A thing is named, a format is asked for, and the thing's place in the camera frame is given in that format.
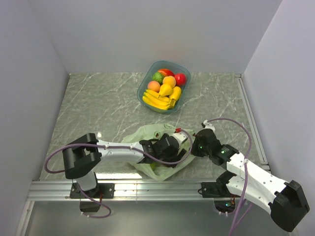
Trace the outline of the pale green plastic bag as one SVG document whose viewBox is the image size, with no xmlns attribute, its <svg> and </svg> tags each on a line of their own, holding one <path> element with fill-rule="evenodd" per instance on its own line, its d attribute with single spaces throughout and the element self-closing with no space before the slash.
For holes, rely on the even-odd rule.
<svg viewBox="0 0 315 236">
<path fill-rule="evenodd" d="M 148 140 L 151 138 L 160 138 L 164 133 L 172 134 L 175 131 L 175 127 L 168 123 L 157 123 L 157 124 L 148 124 L 139 127 L 134 133 L 125 136 L 122 139 L 123 143 L 133 143 L 140 140 Z M 171 167 L 170 165 L 163 165 L 156 163 L 156 168 L 152 170 L 149 164 L 134 164 L 130 163 L 136 170 L 142 172 L 148 177 L 157 180 L 164 181 L 169 177 L 173 176 L 181 169 L 189 165 L 195 156 L 189 155 L 183 162 L 176 165 L 176 167 Z"/>
</svg>

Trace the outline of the yellow banana bunch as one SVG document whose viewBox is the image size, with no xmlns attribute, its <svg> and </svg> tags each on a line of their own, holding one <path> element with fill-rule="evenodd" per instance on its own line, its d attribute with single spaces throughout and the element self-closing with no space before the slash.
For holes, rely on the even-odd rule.
<svg viewBox="0 0 315 236">
<path fill-rule="evenodd" d="M 161 110 L 170 110 L 175 107 L 176 100 L 170 99 L 168 97 L 159 97 L 159 94 L 153 90 L 147 89 L 143 96 L 142 100 L 155 108 L 161 109 Z"/>
</svg>

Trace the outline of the yellow pear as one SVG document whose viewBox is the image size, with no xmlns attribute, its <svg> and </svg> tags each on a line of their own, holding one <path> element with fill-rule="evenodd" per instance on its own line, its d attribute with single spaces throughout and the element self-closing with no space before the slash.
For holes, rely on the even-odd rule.
<svg viewBox="0 0 315 236">
<path fill-rule="evenodd" d="M 164 84 L 160 86 L 160 91 L 158 92 L 158 96 L 166 97 L 166 96 L 171 95 L 172 92 L 173 92 L 173 88 L 168 84 Z"/>
</svg>

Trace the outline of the pink orange peach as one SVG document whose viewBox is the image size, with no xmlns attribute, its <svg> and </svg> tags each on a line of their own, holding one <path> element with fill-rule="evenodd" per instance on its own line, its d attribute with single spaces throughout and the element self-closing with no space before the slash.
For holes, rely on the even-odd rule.
<svg viewBox="0 0 315 236">
<path fill-rule="evenodd" d="M 160 91 L 160 83 L 157 81 L 150 81 L 147 85 L 147 89 L 153 90 L 155 92 L 159 92 Z"/>
</svg>

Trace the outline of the orange round fruit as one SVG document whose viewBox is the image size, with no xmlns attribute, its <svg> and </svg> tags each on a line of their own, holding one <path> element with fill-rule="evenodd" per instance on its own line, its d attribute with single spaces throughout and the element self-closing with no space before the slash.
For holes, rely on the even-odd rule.
<svg viewBox="0 0 315 236">
<path fill-rule="evenodd" d="M 176 79 L 174 76 L 166 76 L 163 78 L 162 84 L 168 84 L 174 88 L 176 86 Z"/>
</svg>

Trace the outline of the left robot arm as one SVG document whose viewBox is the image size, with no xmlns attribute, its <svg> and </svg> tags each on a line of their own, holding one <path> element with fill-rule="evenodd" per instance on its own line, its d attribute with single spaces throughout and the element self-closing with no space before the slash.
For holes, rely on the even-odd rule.
<svg viewBox="0 0 315 236">
<path fill-rule="evenodd" d="M 111 143 L 98 140 L 88 133 L 67 145 L 62 151 L 65 177 L 79 183 L 89 198 L 99 192 L 93 168 L 103 161 L 152 164 L 155 162 L 176 166 L 187 156 L 181 146 L 188 139 L 183 132 L 163 134 L 160 139 L 141 140 L 135 143 Z"/>
</svg>

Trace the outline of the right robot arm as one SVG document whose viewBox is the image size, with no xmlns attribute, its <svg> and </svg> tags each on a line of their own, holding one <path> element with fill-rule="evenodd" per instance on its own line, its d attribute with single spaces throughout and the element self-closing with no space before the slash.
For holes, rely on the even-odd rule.
<svg viewBox="0 0 315 236">
<path fill-rule="evenodd" d="M 292 232 L 309 212 L 302 186 L 287 182 L 263 170 L 230 145 L 222 145 L 212 129 L 195 134 L 192 154 L 209 157 L 225 169 L 216 182 L 201 183 L 203 198 L 220 198 L 244 195 L 245 199 L 268 212 L 283 230 Z"/>
</svg>

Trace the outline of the green round fruit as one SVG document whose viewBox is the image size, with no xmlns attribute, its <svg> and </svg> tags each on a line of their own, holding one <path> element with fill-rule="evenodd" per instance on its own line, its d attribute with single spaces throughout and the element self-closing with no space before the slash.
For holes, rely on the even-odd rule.
<svg viewBox="0 0 315 236">
<path fill-rule="evenodd" d="M 152 80 L 158 82 L 160 85 L 162 84 L 164 76 L 160 72 L 156 72 L 152 76 Z"/>
</svg>

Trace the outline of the yellow mango in tray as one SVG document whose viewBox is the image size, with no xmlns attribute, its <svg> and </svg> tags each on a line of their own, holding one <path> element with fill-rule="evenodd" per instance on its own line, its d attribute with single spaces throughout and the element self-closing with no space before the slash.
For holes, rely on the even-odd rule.
<svg viewBox="0 0 315 236">
<path fill-rule="evenodd" d="M 179 98 L 181 97 L 182 94 L 182 90 L 180 87 L 175 86 L 173 88 L 173 92 L 172 94 L 169 96 L 170 100 L 174 100 L 175 102 L 177 102 L 179 100 Z"/>
</svg>

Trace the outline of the red apple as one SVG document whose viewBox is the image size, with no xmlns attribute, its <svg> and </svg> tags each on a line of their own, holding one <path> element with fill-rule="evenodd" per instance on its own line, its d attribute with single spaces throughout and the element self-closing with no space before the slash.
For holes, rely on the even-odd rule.
<svg viewBox="0 0 315 236">
<path fill-rule="evenodd" d="M 176 81 L 176 86 L 182 87 L 186 84 L 187 78 L 184 73 L 177 73 L 174 75 L 175 81 Z"/>
</svg>

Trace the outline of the red orange mango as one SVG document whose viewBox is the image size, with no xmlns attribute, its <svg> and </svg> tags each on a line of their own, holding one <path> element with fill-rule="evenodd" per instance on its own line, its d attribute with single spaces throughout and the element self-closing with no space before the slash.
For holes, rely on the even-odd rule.
<svg viewBox="0 0 315 236">
<path fill-rule="evenodd" d="M 163 77 L 175 75 L 171 70 L 165 68 L 159 69 L 158 73 L 160 73 Z"/>
</svg>

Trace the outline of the teal plastic tray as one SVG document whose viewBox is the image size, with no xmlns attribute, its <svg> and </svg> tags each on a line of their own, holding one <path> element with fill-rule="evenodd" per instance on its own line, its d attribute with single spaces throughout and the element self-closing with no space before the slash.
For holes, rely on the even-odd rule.
<svg viewBox="0 0 315 236">
<path fill-rule="evenodd" d="M 176 111 L 188 89 L 191 75 L 187 69 L 172 62 L 155 62 L 137 91 L 137 98 L 145 107 L 161 113 Z"/>
</svg>

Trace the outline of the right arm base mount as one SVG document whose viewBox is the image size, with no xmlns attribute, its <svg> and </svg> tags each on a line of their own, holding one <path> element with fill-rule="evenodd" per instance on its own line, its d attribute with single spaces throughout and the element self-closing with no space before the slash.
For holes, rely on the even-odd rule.
<svg viewBox="0 0 315 236">
<path fill-rule="evenodd" d="M 235 176 L 235 174 L 226 171 L 215 182 L 202 182 L 197 193 L 202 198 L 215 199 L 214 206 L 219 214 L 225 214 L 226 216 L 234 214 L 237 207 L 235 198 L 240 197 L 240 195 L 230 193 L 226 185 Z"/>
</svg>

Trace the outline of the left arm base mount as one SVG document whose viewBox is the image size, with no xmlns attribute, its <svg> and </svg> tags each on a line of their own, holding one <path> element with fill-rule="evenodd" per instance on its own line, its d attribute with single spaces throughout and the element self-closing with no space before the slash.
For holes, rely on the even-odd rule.
<svg viewBox="0 0 315 236">
<path fill-rule="evenodd" d="M 82 194 L 79 184 L 75 182 L 71 186 L 69 198 L 80 200 L 80 211 L 85 215 L 89 215 L 100 210 L 102 200 L 114 198 L 114 191 L 114 183 L 99 183 L 96 189 L 84 191 Z"/>
</svg>

